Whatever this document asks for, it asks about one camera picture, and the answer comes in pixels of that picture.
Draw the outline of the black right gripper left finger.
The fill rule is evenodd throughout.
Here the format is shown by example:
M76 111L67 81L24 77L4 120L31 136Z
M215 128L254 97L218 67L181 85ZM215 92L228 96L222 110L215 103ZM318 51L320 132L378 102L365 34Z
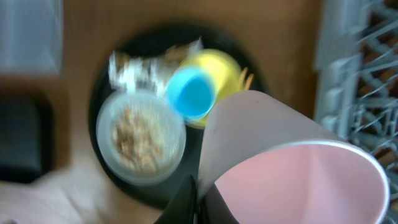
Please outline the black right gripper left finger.
M193 224L197 184L192 175L183 178L174 198L154 224Z

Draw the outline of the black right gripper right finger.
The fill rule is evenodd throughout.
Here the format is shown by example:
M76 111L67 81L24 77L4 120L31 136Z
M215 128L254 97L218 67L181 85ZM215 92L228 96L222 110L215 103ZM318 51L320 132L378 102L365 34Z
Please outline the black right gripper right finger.
M223 200L216 185L213 184L202 198L199 212L199 224L238 224Z

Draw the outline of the pink cup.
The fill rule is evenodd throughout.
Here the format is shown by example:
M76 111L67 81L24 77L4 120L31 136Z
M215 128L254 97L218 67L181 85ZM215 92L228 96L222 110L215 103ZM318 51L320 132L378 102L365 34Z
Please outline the pink cup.
M390 199L375 158L253 90L208 115L198 198L212 186L239 223L380 223Z

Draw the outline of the light blue cup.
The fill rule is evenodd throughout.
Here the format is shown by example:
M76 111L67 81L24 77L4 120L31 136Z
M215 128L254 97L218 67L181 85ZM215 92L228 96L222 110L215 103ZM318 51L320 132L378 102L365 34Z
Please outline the light blue cup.
M185 120L202 119L212 109L216 100L213 80L198 66L177 69L166 88L169 105Z

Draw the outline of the wooden chopstick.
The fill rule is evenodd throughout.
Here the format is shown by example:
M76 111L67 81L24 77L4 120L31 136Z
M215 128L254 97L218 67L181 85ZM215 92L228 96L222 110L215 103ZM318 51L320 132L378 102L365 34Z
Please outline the wooden chopstick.
M245 89L246 89L246 81L245 81L245 79L246 79L246 74L247 74L247 72L248 72L248 68L247 68L247 67L244 67L244 68L242 69L241 74L239 75L239 84L241 85L241 89L242 89L242 90L245 90Z
M247 77L247 79L244 83L244 90L250 89L253 78L254 78L254 74L253 73L249 74L249 76Z

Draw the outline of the yellow bowl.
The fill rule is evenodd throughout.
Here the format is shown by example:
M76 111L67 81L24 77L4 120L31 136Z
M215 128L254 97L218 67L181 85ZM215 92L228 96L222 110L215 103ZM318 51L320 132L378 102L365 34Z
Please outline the yellow bowl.
M213 80L215 87L215 103L243 89L243 81L239 79L242 68L229 54L216 49L204 49L187 57L177 72L185 67L200 67Z

